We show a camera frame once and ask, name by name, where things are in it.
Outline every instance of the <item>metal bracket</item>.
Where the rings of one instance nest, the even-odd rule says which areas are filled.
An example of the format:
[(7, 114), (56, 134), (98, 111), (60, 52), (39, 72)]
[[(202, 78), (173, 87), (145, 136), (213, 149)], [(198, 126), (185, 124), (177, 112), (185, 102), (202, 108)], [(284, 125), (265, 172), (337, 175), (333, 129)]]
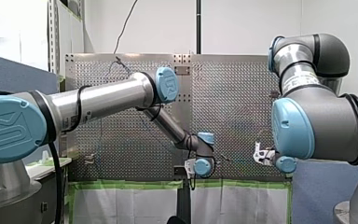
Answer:
[(260, 143), (255, 142), (255, 153), (253, 155), (255, 162), (267, 165), (267, 166), (273, 166), (273, 159), (275, 157), (275, 150), (266, 149), (266, 150), (260, 150)]
[(190, 76), (190, 67), (175, 66), (174, 70), (177, 76)]

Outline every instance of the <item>gray joint housing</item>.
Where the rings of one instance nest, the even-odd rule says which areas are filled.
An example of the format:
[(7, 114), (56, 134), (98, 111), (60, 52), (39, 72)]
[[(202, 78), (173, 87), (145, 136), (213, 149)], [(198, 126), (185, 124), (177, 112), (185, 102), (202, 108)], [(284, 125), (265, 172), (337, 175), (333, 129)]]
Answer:
[(335, 93), (339, 91), (341, 79), (348, 74), (351, 63), (342, 41), (326, 34), (282, 38), (274, 46), (273, 60), (274, 72), (279, 76), (284, 76), (299, 63), (310, 66), (319, 81)]

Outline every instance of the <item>metal frame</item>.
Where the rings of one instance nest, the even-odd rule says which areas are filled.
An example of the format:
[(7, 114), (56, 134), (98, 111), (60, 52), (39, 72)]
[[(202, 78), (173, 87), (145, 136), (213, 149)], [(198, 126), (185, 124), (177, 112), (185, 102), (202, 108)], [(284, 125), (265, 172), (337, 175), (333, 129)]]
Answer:
[(60, 73), (60, 37), (57, 0), (48, 0), (48, 67), (49, 72)]
[[(252, 157), (258, 133), (266, 145), (262, 147), (272, 146), (269, 126), (273, 100), (269, 96), (276, 91), (277, 84), (268, 72), (267, 57), (70, 54), (66, 56), (66, 89), (126, 78), (120, 65), (112, 66), (116, 56), (132, 71), (154, 74), (159, 66), (177, 70), (179, 95), (176, 102), (166, 105), (165, 109), (181, 127), (192, 133), (215, 133), (215, 157), (221, 163), (213, 178), (286, 180), (274, 167), (256, 164)], [(109, 67), (115, 76), (107, 75)], [(143, 113), (134, 109), (103, 119), (104, 154), (94, 155), (91, 164), (86, 164), (85, 159), (98, 147), (100, 123), (96, 121), (69, 133), (68, 150), (79, 152), (79, 160), (72, 165), (71, 179), (172, 180), (173, 166), (183, 165), (187, 151), (174, 150), (174, 156), (167, 153), (159, 142), (169, 146), (169, 140), (147, 121), (150, 134), (138, 116), (146, 120)], [(223, 160), (221, 155), (231, 161)]]

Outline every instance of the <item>green tape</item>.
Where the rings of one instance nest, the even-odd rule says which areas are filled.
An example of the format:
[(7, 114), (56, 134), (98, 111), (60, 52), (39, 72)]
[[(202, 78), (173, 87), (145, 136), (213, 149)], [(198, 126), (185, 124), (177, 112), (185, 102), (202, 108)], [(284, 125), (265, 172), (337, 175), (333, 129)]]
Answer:
[[(196, 188), (240, 187), (252, 189), (287, 189), (287, 224), (292, 223), (292, 183), (246, 180), (197, 179)], [(96, 180), (71, 182), (68, 189), (69, 223), (73, 223), (75, 196), (82, 189), (180, 189), (182, 181), (136, 182), (125, 180)]]

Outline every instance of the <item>robotic arm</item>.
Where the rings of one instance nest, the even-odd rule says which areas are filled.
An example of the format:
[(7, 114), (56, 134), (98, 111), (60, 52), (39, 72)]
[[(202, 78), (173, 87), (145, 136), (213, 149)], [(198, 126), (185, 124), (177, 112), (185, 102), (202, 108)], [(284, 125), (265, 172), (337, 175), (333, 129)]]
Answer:
[[(214, 166), (212, 146), (186, 133), (161, 106), (156, 106), (172, 102), (178, 90), (173, 70), (162, 67), (154, 77), (147, 73), (134, 73), (120, 82), (84, 86), (52, 95), (39, 91), (0, 95), (0, 208), (20, 204), (24, 200), (19, 197), (36, 195), (41, 188), (39, 183), (30, 181), (22, 158), (45, 144), (53, 145), (57, 135), (71, 132), (79, 124), (132, 107), (143, 110), (152, 118), (178, 148), (196, 151), (198, 156), (193, 169), (198, 175), (209, 176)], [(57, 178), (57, 185), (61, 185), (60, 178)], [(57, 202), (61, 199), (57, 192)], [(20, 217), (31, 219), (27, 217), (28, 212)], [(60, 220), (60, 213), (57, 205), (56, 223)], [(40, 212), (32, 214), (37, 217)]]
[[(295, 158), (358, 165), (358, 96), (337, 96), (350, 67), (344, 44), (332, 35), (277, 37), (268, 67), (280, 79), (282, 98), (272, 107), (275, 150), (260, 155), (256, 148), (256, 161), (270, 159), (284, 173), (296, 169)], [(358, 188), (350, 217), (358, 223)]]
[[(156, 106), (172, 102), (177, 92), (175, 73), (170, 68), (159, 68), (156, 77), (134, 73), (121, 82), (52, 95), (31, 91), (0, 96), (0, 163), (20, 160), (79, 124), (137, 107), (153, 118), (178, 148), (197, 151), (211, 167), (212, 147), (186, 133)], [(184, 143), (189, 137), (194, 139), (187, 148)]]

